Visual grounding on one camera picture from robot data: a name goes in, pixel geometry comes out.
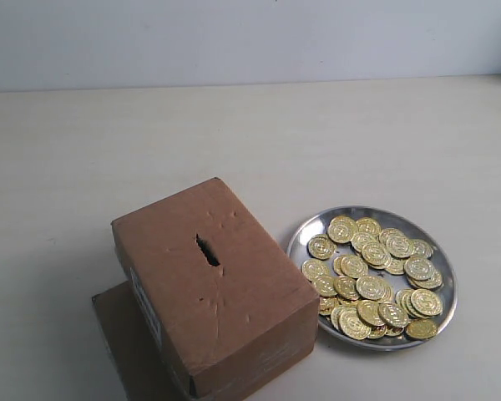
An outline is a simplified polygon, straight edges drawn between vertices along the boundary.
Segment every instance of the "metal plate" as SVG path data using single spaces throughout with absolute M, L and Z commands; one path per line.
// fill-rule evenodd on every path
M 343 206 L 329 209 L 327 211 L 322 211 L 317 216 L 313 216 L 310 220 L 302 224 L 302 226 L 297 229 L 287 247 L 288 256 L 295 262 L 295 264 L 299 268 L 301 268 L 301 264 L 311 257 L 306 249 L 306 245 L 310 238 L 312 238 L 316 234 L 325 233 L 331 220 L 334 217 L 340 215 L 349 216 L 354 220 L 358 220 L 362 217 L 372 217 L 380 223 L 383 229 L 394 227 L 401 230 L 409 238 L 418 238 L 425 240 L 429 244 L 433 245 L 434 253 L 430 260 L 433 262 L 434 266 L 442 273 L 443 276 L 443 285 L 435 291 L 442 298 L 443 313 L 433 319 L 433 321 L 438 325 L 439 334 L 448 325 L 457 306 L 457 283 L 454 271 L 447 257 L 443 253 L 442 248 L 437 244 L 437 242 L 421 228 L 402 218 L 401 216 L 390 213 L 389 211 L 381 211 L 365 206 Z M 331 274 L 333 276 L 335 276 L 336 273 L 332 269 L 332 261 L 337 256 L 349 254 L 354 254 L 354 250 L 352 249 L 350 244 L 338 245 L 336 254 L 329 260 L 325 261 L 325 263 L 329 266 Z M 377 271 L 372 268 L 369 268 L 369 274 L 373 276 L 384 277 L 392 285 L 394 294 L 403 288 L 412 288 L 407 282 L 406 275 L 393 276 L 388 272 L 380 270 Z M 377 340 L 365 339 L 362 341 L 357 341 L 341 332 L 338 332 L 323 316 L 319 317 L 319 325 L 321 326 L 321 328 L 329 332 L 332 336 L 339 338 L 342 341 L 357 345 L 359 347 L 381 351 L 395 351 L 398 349 L 415 347 L 426 342 L 411 340 L 405 334 L 394 338 L 383 337 Z

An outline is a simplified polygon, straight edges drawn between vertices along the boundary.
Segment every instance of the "stack of coins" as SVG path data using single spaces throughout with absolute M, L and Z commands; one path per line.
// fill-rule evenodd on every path
M 335 275 L 325 261 L 338 244 L 350 244 L 353 253 L 332 261 Z M 354 221 L 337 216 L 326 234 L 308 241 L 307 249 L 313 258 L 302 264 L 302 273 L 321 296 L 319 313 L 339 332 L 356 340 L 398 337 L 404 332 L 423 340 L 438 333 L 432 317 L 443 312 L 443 303 L 434 291 L 443 278 L 429 260 L 433 247 L 426 241 L 411 240 L 397 228 L 382 229 L 371 217 Z M 404 275 L 413 289 L 394 296 L 386 279 L 370 275 L 370 269 Z

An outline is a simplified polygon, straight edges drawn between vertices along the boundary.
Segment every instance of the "label on box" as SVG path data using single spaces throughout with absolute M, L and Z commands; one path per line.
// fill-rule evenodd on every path
M 141 307 L 146 321 L 149 324 L 150 331 L 158 344 L 158 348 L 161 349 L 161 324 L 159 323 L 159 319 L 152 308 L 152 304 L 147 298 L 147 294 L 144 293 L 143 286 L 141 286 L 139 277 L 133 267 L 130 268 L 130 276 L 132 277 L 132 286 L 134 288 L 135 297 L 139 301 L 139 306 Z

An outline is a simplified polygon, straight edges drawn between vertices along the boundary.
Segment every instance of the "table surface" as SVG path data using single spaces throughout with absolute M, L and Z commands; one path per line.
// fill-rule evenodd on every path
M 252 401 L 501 399 L 501 76 L 0 94 L 0 400 L 125 400 L 90 297 L 124 280 L 109 223 L 212 176 L 286 246 L 341 205 L 447 252 L 448 328 L 364 352 L 323 332 Z

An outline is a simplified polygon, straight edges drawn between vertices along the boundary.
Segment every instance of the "white wall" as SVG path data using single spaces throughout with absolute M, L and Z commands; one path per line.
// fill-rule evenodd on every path
M 0 0 L 0 91 L 501 73 L 501 0 Z

